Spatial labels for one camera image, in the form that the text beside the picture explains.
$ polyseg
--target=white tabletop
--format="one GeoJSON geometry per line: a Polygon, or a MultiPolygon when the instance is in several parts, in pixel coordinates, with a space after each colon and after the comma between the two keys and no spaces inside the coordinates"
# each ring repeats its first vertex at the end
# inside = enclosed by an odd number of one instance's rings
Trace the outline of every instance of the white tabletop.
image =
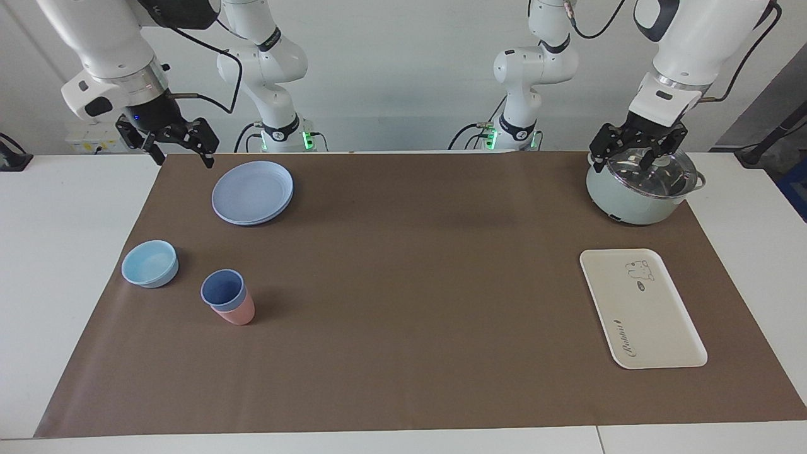
{"type": "MultiPolygon", "coordinates": [[[[709,178],[690,197],[692,209],[807,401],[807,355],[799,352],[807,345],[807,225],[761,170],[745,170],[730,155],[692,158],[709,178]]],[[[0,317],[0,438],[32,436],[156,175],[146,156],[37,157],[22,174],[0,174],[0,232],[12,233],[0,254],[6,309],[0,317]]],[[[665,446],[686,447],[696,439],[703,449],[723,452],[731,434],[751,438],[741,443],[744,449],[755,440],[760,447],[781,447],[776,452],[803,452],[805,424],[602,427],[601,434],[578,427],[24,440],[0,442],[0,452],[220,452],[226,445],[233,452],[321,452],[327,446],[334,447],[330,452],[377,452],[383,446],[384,452],[593,454],[601,452],[599,435],[606,452],[647,452],[648,446],[659,448],[654,440],[679,437],[688,441],[665,446]]]]}

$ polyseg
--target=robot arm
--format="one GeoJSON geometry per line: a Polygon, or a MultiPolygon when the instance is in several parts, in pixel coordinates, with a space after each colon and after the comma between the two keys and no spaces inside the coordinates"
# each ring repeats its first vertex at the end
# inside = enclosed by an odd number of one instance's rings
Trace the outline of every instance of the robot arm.
{"type": "Polygon", "coordinates": [[[533,0],[529,29],[538,46],[513,48],[495,60],[496,80],[507,89],[504,113],[496,122],[496,149],[529,146],[541,107],[536,85],[560,83],[575,76],[579,57],[571,46],[571,25],[564,0],[533,0]]]}
{"type": "Polygon", "coordinates": [[[155,142],[176,143],[198,153],[207,167],[219,140],[204,118],[187,121],[168,89],[163,66],[140,34],[144,11],[162,27],[207,28],[219,14],[218,0],[37,0],[83,70],[62,87],[70,109],[95,121],[123,109],[117,123],[130,148],[158,164],[165,156],[155,142]],[[137,15],[133,8],[142,8],[137,15]]]}
{"type": "Polygon", "coordinates": [[[681,119],[703,98],[720,68],[737,52],[770,0],[638,0],[633,17],[639,30],[658,43],[647,73],[619,128],[605,124],[591,144],[595,169],[626,149],[647,148],[642,168],[674,153],[687,136],[681,119]]]}
{"type": "MultiPolygon", "coordinates": [[[[242,86],[261,115],[266,149],[270,152],[313,149],[311,123],[299,116],[289,92],[278,85],[305,76],[308,71],[305,52],[281,33],[264,0],[224,0],[224,12],[233,32],[253,42],[231,52],[244,66],[242,86]]],[[[218,67],[221,77],[234,85],[238,75],[236,64],[220,56],[218,67]]]]}

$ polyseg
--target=pink cup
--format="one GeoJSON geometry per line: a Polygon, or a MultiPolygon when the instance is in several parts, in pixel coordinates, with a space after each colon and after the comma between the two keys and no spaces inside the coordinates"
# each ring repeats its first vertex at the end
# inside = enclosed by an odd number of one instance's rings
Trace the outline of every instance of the pink cup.
{"type": "Polygon", "coordinates": [[[234,270],[218,270],[202,283],[202,300],[233,325],[246,325],[255,317],[255,303],[244,277],[234,270]]]}

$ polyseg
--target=cooking pot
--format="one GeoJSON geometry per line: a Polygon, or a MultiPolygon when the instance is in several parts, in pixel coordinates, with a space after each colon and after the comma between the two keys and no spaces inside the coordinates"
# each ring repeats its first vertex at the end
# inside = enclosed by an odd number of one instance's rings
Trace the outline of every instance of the cooking pot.
{"type": "MultiPolygon", "coordinates": [[[[593,165],[588,169],[588,194],[615,221],[634,225],[664,221],[687,195],[706,185],[706,177],[680,150],[642,170],[639,163],[647,151],[628,149],[608,159],[600,173],[593,165]]],[[[593,164],[590,154],[588,163],[593,164]]]]}

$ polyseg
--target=pot handle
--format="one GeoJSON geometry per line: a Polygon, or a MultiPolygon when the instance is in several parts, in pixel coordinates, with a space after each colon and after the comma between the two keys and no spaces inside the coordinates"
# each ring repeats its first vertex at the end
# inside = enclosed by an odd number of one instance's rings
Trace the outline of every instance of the pot handle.
{"type": "Polygon", "coordinates": [[[706,186],[706,177],[704,177],[704,175],[701,172],[697,172],[697,174],[698,174],[698,183],[700,183],[700,186],[695,185],[695,189],[692,189],[693,191],[703,189],[706,186]]]}

